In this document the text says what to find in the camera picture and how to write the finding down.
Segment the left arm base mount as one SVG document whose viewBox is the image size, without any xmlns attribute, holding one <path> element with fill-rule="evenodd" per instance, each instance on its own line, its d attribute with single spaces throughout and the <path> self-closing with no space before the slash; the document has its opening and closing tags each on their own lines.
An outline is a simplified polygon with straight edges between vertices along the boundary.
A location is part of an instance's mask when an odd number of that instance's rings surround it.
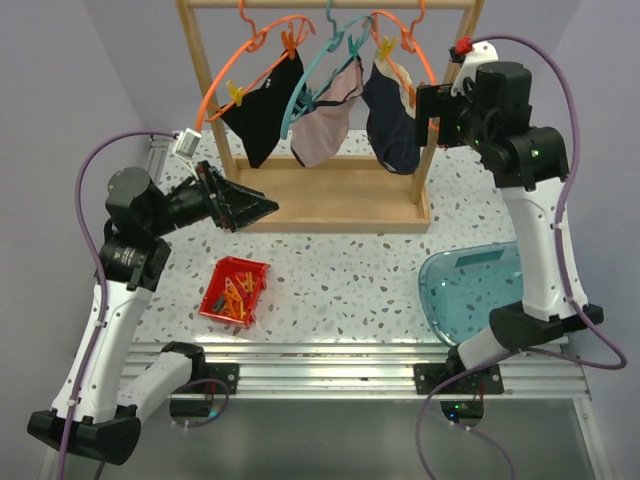
<svg viewBox="0 0 640 480">
<path fill-rule="evenodd" d="M 181 354 L 191 362 L 189 380 L 177 390 L 178 393 L 198 393 L 211 397 L 215 394 L 236 394 L 239 380 L 237 363 L 209 363 L 203 347 L 185 342 L 172 341 L 163 347 L 162 352 Z"/>
</svg>

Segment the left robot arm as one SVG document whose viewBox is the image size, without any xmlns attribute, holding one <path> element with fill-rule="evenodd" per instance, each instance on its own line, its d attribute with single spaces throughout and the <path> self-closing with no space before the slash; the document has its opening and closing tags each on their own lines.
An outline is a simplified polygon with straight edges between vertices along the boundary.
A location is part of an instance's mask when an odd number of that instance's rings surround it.
<svg viewBox="0 0 640 480">
<path fill-rule="evenodd" d="M 165 235 L 207 219 L 236 232 L 279 208 L 264 193 L 225 179 L 206 161 L 195 172 L 168 194 L 139 167 L 120 170 L 108 182 L 109 219 L 103 246 L 90 249 L 97 283 L 79 351 L 52 406 L 32 413 L 27 426 L 62 457 L 122 465 L 144 422 L 170 394 L 197 392 L 206 384 L 231 392 L 210 375 L 202 348 L 176 341 L 128 387 L 120 386 L 133 335 L 171 253 Z"/>
</svg>

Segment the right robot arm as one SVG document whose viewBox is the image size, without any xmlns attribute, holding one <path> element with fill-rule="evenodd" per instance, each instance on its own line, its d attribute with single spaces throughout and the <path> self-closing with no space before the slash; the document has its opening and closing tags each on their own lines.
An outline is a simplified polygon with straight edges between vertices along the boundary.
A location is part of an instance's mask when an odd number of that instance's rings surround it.
<svg viewBox="0 0 640 480">
<path fill-rule="evenodd" d="M 492 61 L 453 84 L 421 85 L 418 129 L 436 119 L 439 145 L 480 156 L 507 206 L 519 250 L 523 296 L 493 309 L 489 324 L 449 350 L 442 381 L 468 392 L 491 363 L 604 320 L 578 277 L 568 219 L 558 202 L 569 178 L 562 135 L 531 125 L 532 75 L 522 64 Z"/>
</svg>

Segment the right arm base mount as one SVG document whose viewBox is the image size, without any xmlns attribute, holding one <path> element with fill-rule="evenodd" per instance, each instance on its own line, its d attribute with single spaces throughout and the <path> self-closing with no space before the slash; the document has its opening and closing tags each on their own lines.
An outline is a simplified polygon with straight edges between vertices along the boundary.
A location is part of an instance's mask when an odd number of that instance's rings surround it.
<svg viewBox="0 0 640 480">
<path fill-rule="evenodd" d="M 419 395 L 431 394 L 437 387 L 437 394 L 499 395 L 505 392 L 498 365 L 469 372 L 459 358 L 458 347 L 450 348 L 443 361 L 414 364 L 413 379 Z"/>
</svg>

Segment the navy underwear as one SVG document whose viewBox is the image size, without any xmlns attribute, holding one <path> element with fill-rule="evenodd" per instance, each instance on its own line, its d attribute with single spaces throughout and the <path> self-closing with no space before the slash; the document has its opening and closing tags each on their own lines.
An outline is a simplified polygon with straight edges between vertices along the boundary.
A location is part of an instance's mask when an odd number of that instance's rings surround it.
<svg viewBox="0 0 640 480">
<path fill-rule="evenodd" d="M 394 174 L 413 174 L 420 162 L 415 108 L 387 61 L 374 59 L 361 97 L 369 108 L 367 137 L 380 165 Z"/>
</svg>

